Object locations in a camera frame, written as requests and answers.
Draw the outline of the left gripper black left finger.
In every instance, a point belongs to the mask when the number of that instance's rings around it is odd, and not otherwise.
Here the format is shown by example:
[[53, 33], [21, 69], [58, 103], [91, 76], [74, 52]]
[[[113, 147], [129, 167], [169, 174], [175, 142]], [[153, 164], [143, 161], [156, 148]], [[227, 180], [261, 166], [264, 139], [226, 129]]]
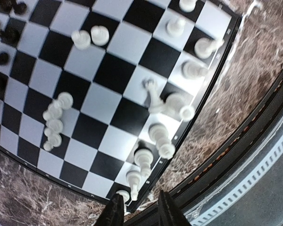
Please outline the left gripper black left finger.
[[100, 226], [122, 226], [124, 224], [124, 199], [114, 194], [99, 216]]

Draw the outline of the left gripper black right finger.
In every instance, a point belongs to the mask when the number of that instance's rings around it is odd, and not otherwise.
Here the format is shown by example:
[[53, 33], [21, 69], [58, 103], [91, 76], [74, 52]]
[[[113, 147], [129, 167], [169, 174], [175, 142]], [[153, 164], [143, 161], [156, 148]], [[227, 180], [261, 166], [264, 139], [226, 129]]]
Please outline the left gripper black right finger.
[[159, 193], [158, 213], [160, 226], [191, 226], [168, 192]]

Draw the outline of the white rook chess piece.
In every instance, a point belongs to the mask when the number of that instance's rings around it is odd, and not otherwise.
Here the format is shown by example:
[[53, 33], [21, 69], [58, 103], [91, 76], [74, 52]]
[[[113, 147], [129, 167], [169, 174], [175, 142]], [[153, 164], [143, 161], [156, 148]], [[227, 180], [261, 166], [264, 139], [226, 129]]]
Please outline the white rook chess piece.
[[126, 190], [118, 190], [116, 193], [123, 197], [124, 204], [130, 200], [130, 194]]

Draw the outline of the white knight chess piece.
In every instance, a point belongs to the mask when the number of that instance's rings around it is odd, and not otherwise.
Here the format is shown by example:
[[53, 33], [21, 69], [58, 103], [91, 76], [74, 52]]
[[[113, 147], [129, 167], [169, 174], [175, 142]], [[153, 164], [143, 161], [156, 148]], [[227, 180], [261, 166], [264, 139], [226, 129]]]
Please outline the white knight chess piece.
[[153, 159], [153, 153], [147, 148], [139, 149], [134, 154], [134, 163], [140, 167], [141, 175], [145, 178], [148, 178], [151, 175], [151, 164]]

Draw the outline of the black grey chessboard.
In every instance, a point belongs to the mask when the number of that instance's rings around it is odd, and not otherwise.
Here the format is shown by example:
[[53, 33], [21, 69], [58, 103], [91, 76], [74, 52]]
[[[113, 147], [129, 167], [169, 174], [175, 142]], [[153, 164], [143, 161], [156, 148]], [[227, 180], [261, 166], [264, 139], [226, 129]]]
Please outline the black grey chessboard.
[[[129, 191], [126, 174], [138, 170], [134, 152], [150, 149], [151, 175], [139, 185], [134, 212], [168, 165], [151, 141], [152, 124], [163, 124], [175, 147], [192, 122], [149, 113], [143, 87], [154, 79], [162, 99], [181, 94], [196, 110], [207, 100], [238, 28], [240, 17], [217, 0], [199, 0], [184, 12], [176, 0], [28, 0], [16, 15], [0, 9], [0, 29], [14, 28], [19, 40], [0, 38], [0, 151], [39, 175], [81, 195], [107, 203]], [[184, 18], [183, 34], [171, 37], [166, 25]], [[200, 38], [223, 39], [209, 58], [195, 55]], [[193, 80], [182, 65], [208, 69]], [[68, 92], [73, 105], [56, 106]]]

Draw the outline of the white bishop chess piece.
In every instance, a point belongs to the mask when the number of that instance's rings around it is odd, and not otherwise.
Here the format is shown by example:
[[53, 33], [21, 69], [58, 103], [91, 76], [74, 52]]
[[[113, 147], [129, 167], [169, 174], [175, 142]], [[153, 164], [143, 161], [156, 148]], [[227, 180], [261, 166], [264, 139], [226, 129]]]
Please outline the white bishop chess piece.
[[196, 78], [205, 77], [207, 73], [207, 68], [194, 61], [186, 61], [182, 65], [182, 74], [186, 79], [193, 80]]

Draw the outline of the white rook corner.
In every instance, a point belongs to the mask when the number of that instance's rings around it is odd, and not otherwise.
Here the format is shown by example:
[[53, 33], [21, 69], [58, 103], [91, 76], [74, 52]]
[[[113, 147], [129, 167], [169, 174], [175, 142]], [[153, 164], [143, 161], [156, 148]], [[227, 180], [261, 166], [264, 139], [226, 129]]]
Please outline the white rook corner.
[[208, 38], [200, 38], [194, 46], [195, 55], [200, 59], [207, 59], [214, 51], [218, 50], [224, 42], [223, 39], [210, 40]]

